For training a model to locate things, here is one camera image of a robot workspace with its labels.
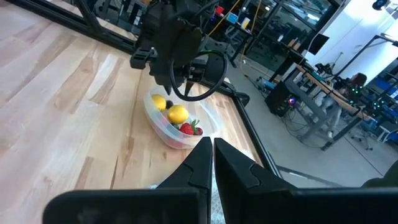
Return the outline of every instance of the clear plastic bowl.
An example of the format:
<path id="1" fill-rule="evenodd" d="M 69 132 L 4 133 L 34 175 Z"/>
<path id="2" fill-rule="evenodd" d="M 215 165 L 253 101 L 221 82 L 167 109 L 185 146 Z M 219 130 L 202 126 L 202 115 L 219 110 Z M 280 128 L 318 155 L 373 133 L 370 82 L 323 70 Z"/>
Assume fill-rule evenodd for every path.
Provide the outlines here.
<path id="1" fill-rule="evenodd" d="M 192 136 L 184 134 L 173 127 L 168 121 L 167 112 L 161 113 L 152 101 L 153 94 L 160 94 L 166 100 L 173 101 L 174 105 L 184 105 L 189 112 L 189 117 L 186 122 L 191 122 L 194 119 L 200 120 L 197 127 L 202 128 L 203 135 Z M 168 146 L 174 149 L 190 149 L 197 145 L 202 137 L 209 136 L 211 138 L 217 137 L 223 123 L 217 114 L 211 109 L 211 106 L 205 101 L 186 102 L 178 98 L 172 91 L 170 96 L 162 86 L 151 89 L 144 98 L 145 112 L 155 132 Z"/>

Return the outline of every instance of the wooden table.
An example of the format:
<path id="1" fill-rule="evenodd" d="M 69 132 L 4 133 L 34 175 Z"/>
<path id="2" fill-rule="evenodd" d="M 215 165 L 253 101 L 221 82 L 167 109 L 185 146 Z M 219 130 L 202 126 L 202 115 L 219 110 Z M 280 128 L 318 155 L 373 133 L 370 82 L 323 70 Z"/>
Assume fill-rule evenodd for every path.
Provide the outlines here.
<path id="1" fill-rule="evenodd" d="M 355 108 L 354 106 L 350 105 L 345 101 L 345 97 L 341 95 L 338 91 L 334 90 L 333 87 L 327 85 L 323 81 L 318 81 L 315 77 L 313 77 L 311 74 L 309 74 L 303 67 L 300 65 L 296 66 L 296 69 L 299 72 L 302 72 L 308 79 L 311 80 L 316 86 L 319 86 L 322 91 L 324 91 L 326 94 L 328 94 L 330 97 L 332 97 L 343 109 L 349 111 L 351 114 L 355 114 L 358 112 L 358 109 Z M 359 112 L 356 113 L 355 119 L 352 120 L 347 126 L 345 126 L 339 133 L 333 136 L 333 139 L 329 140 L 324 146 L 321 147 L 323 151 L 327 150 L 329 147 L 331 147 L 335 142 L 337 142 L 340 138 L 342 138 L 346 133 L 348 133 L 351 129 L 353 129 L 356 125 L 358 125 L 362 120 L 369 120 L 371 119 L 370 116 L 368 116 L 365 112 Z"/>
<path id="2" fill-rule="evenodd" d="M 151 128 L 143 97 L 156 84 L 130 55 L 3 0 L 0 27 L 0 223 L 40 223 L 68 190 L 158 184 L 190 153 Z M 260 163 L 232 99 L 206 101 L 219 137 Z"/>
<path id="3" fill-rule="evenodd" d="M 326 94 L 328 94 L 330 97 L 332 97 L 344 110 L 349 111 L 350 113 L 355 113 L 357 112 L 357 108 L 352 106 L 346 101 L 346 98 L 340 94 L 338 91 L 334 90 L 333 87 L 330 85 L 326 84 L 324 81 L 319 81 L 317 80 L 314 76 L 309 74 L 303 67 L 300 65 L 296 65 L 296 68 L 302 72 L 309 80 L 311 80 L 312 83 L 316 84 L 319 88 L 321 88 L 322 91 L 324 91 Z M 370 119 L 370 117 L 365 114 L 365 113 L 358 113 L 357 116 L 359 116 L 362 119 Z"/>

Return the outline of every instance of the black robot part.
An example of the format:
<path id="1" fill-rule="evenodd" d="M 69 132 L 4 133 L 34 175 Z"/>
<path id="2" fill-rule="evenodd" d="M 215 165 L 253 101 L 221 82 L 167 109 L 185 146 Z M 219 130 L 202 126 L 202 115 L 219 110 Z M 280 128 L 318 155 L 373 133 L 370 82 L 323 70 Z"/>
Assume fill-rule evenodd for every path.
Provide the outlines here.
<path id="1" fill-rule="evenodd" d="M 131 67 L 143 69 L 150 61 L 150 74 L 156 84 L 164 86 L 168 94 L 173 89 L 185 101 L 198 101 L 210 96 L 222 84 L 228 69 L 226 55 L 213 50 L 201 51 L 207 40 L 202 32 L 202 22 L 213 16 L 217 4 L 215 0 L 152 1 L 140 21 L 141 33 L 130 59 Z M 193 84 L 200 82 L 206 73 L 204 70 L 191 72 L 201 67 L 201 64 L 193 62 L 201 55 L 219 57 L 217 67 L 222 69 L 215 75 L 219 79 L 214 82 L 214 88 L 200 96 L 189 96 Z M 181 94 L 178 87 L 185 80 L 185 92 Z"/>
<path id="2" fill-rule="evenodd" d="M 215 175 L 226 224 L 397 223 L 398 190 L 298 189 L 220 138 Z M 154 190 L 84 190 L 46 207 L 43 224 L 210 224 L 213 145 L 203 138 Z"/>

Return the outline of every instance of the red strawberry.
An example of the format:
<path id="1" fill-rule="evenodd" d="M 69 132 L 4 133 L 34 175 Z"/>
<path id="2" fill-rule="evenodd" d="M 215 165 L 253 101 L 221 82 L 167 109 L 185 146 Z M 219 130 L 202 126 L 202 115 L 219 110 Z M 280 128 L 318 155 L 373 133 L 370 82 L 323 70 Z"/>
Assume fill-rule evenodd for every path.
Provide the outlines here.
<path id="1" fill-rule="evenodd" d="M 201 128 L 196 128 L 196 125 L 198 125 L 198 123 L 199 123 L 199 120 L 193 120 L 191 122 L 191 126 L 192 126 L 192 129 L 193 129 L 193 134 L 194 135 L 202 135 L 203 134 L 203 130 Z"/>
<path id="2" fill-rule="evenodd" d="M 202 135 L 203 130 L 201 128 L 196 128 L 195 135 Z"/>
<path id="3" fill-rule="evenodd" d="M 190 123 L 183 123 L 180 127 L 180 131 L 184 134 L 194 134 L 192 125 Z"/>

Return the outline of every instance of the lemon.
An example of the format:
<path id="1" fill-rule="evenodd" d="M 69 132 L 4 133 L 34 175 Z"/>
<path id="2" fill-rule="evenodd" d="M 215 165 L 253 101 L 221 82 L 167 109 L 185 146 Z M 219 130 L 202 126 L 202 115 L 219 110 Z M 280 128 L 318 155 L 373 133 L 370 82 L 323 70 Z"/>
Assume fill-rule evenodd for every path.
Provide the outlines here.
<path id="1" fill-rule="evenodd" d="M 182 105 L 172 106 L 167 113 L 167 118 L 172 124 L 182 124 L 188 117 L 189 113 Z"/>
<path id="2" fill-rule="evenodd" d="M 163 111 L 166 109 L 166 100 L 162 95 L 153 94 L 151 97 L 158 110 Z"/>

